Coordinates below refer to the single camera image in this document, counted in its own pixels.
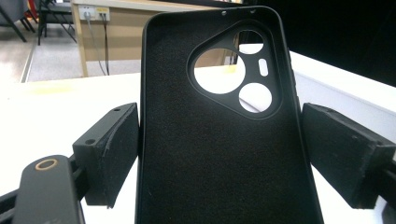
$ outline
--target white table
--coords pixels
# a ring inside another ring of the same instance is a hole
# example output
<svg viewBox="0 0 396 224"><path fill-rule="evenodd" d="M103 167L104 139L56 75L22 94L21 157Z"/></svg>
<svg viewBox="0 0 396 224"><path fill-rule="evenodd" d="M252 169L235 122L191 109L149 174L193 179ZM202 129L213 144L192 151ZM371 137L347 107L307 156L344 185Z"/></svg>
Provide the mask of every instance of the white table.
<svg viewBox="0 0 396 224"><path fill-rule="evenodd" d="M295 53L291 58L302 104L331 107L396 142L396 88ZM72 155L72 144L107 111L139 97L139 74L0 86L0 195L19 187L26 165L49 155ZM136 168L114 209L83 203L88 224L134 223ZM314 174L326 224L382 223L383 200L374 211L352 210Z"/></svg>

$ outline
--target phone case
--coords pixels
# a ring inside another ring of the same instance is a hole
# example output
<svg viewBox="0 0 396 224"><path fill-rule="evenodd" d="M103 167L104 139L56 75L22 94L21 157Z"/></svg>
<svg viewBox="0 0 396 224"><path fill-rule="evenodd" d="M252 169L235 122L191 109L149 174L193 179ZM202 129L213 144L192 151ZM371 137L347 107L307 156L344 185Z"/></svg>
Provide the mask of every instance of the phone case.
<svg viewBox="0 0 396 224"><path fill-rule="evenodd" d="M242 49L258 43L245 31L262 38L260 50ZM227 71L243 62L245 76L231 91L209 91L225 86L222 79L208 89L199 80L201 72L212 76L207 67L224 68L204 57L212 49L230 62ZM211 65L195 70L201 57ZM269 103L255 99L265 93ZM323 222L289 51L271 8L153 17L143 36L141 97L136 223Z"/></svg>

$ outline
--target electrical socket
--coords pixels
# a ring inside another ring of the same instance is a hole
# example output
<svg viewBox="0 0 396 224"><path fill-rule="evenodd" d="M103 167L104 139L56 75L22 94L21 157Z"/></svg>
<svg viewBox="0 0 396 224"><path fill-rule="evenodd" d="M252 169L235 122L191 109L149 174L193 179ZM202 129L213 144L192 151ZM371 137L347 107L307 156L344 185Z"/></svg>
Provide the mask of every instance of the electrical socket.
<svg viewBox="0 0 396 224"><path fill-rule="evenodd" d="M82 21L85 21L85 12L90 13L90 20L91 21L95 21L96 20L96 7L94 6L84 6L84 5L80 5L78 6L78 12L79 12L79 19Z"/></svg>
<svg viewBox="0 0 396 224"><path fill-rule="evenodd" d="M109 7L96 7L96 20L102 21L104 16L106 21L110 21L110 8Z"/></svg>
<svg viewBox="0 0 396 224"><path fill-rule="evenodd" d="M85 21L84 13L90 13L90 21L102 21L102 16L106 16L106 20L110 21L110 8L109 7L94 7L94 6L78 6L79 19Z"/></svg>

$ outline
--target chair leg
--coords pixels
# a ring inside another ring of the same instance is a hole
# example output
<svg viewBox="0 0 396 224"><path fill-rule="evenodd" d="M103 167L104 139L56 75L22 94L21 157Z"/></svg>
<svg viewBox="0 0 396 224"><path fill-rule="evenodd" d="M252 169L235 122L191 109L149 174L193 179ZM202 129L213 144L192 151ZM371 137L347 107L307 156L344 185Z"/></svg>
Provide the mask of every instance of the chair leg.
<svg viewBox="0 0 396 224"><path fill-rule="evenodd" d="M32 19L35 21L35 24L37 24L37 19L36 19L35 16L33 15L32 11L29 9L29 10L27 10L26 12L30 15L30 17L32 17Z"/></svg>
<svg viewBox="0 0 396 224"><path fill-rule="evenodd" d="M14 24L14 22L11 20L11 18L8 16L8 14L0 7L0 14L3 15L4 19L8 22L8 24L14 29L15 33L20 37L20 39L23 42L27 42L21 31L18 29L18 27Z"/></svg>
<svg viewBox="0 0 396 224"><path fill-rule="evenodd" d="M77 43L77 40L72 36L72 34L70 34L70 32L66 29L66 27L64 27L64 24L58 19L58 17L57 17L52 11L49 11L49 13L55 18L55 20L56 20L59 24L62 25L62 27L64 28L64 30L67 32L68 35L70 35L70 37L72 37L72 39L74 40L74 42Z"/></svg>
<svg viewBox="0 0 396 224"><path fill-rule="evenodd" d="M26 25L26 22L25 22L24 18L21 18L21 19L20 19L20 22L22 23L23 27L24 27L27 31L29 31L29 27Z"/></svg>
<svg viewBox="0 0 396 224"><path fill-rule="evenodd" d="M27 26L29 26L29 29L30 29L33 33L35 33L35 28L33 28L32 24L29 22L29 20L27 20L26 18L25 18L25 20L26 20Z"/></svg>

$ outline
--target floor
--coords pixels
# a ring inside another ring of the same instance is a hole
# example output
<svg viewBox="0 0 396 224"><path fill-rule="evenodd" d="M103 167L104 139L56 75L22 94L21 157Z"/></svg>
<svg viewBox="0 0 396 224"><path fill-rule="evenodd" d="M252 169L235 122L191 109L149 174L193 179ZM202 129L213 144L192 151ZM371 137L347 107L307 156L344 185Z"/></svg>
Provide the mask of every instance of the floor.
<svg viewBox="0 0 396 224"><path fill-rule="evenodd" d="M0 27L0 84L23 81L29 69L36 34L26 31L18 21L15 23L26 38L23 43L11 27Z"/></svg>
<svg viewBox="0 0 396 224"><path fill-rule="evenodd" d="M0 84L80 78L82 68L78 44L59 24L50 24L48 36L26 31L16 22L27 39L23 43L10 27L0 27ZM97 61L87 62L90 77L102 76ZM110 61L110 75L140 72L140 60Z"/></svg>

